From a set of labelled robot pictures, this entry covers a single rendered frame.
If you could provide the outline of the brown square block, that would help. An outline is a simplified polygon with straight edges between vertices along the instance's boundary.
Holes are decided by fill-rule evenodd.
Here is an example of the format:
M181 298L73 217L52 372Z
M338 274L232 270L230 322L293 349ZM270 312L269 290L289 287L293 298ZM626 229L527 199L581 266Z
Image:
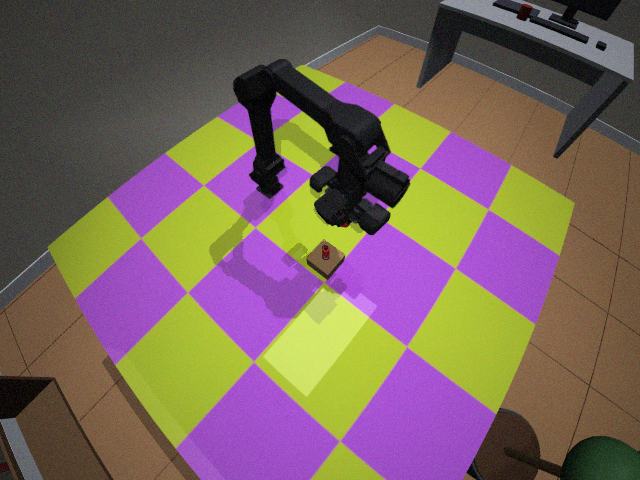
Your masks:
M324 259L322 256L324 246L329 247L330 255L328 259ZM326 240L323 240L306 258L306 260L307 265L309 265L321 276L328 280L344 262L345 254L328 243Z

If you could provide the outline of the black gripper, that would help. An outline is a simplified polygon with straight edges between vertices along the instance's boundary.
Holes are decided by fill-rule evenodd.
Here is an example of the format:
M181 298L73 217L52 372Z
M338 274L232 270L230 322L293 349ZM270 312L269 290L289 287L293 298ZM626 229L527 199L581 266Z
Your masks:
M325 192L332 190L332 187L336 185L339 187L339 191L344 194L349 194L354 198L354 210L349 215L347 224L351 222L358 223L369 235L375 235L376 232L387 222L390 218L390 212L381 206L379 203L372 203L363 198L367 192L363 190L363 185L359 187L349 187L344 185L338 179L338 173L329 166L324 166L322 169L313 174L309 180L310 186L317 192L321 192L322 188L327 185L328 188Z

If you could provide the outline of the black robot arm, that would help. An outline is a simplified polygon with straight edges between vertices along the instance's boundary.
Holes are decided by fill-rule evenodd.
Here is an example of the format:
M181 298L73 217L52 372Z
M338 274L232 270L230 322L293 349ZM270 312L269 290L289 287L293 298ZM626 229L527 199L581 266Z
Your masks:
M391 154L379 118L357 104L337 100L286 59L258 65L233 84L238 102L247 108L256 157L251 179L260 193L272 198L282 188L277 174L286 166L275 152L271 107L277 92L319 123L331 152L339 156L338 179L359 187L394 209L410 185L409 175L385 162ZM373 146L377 148L370 154ZM282 187L281 187L282 186ZM258 189L257 189L258 188ZM334 185L314 202L317 213L331 226L341 227L354 210L354 198Z

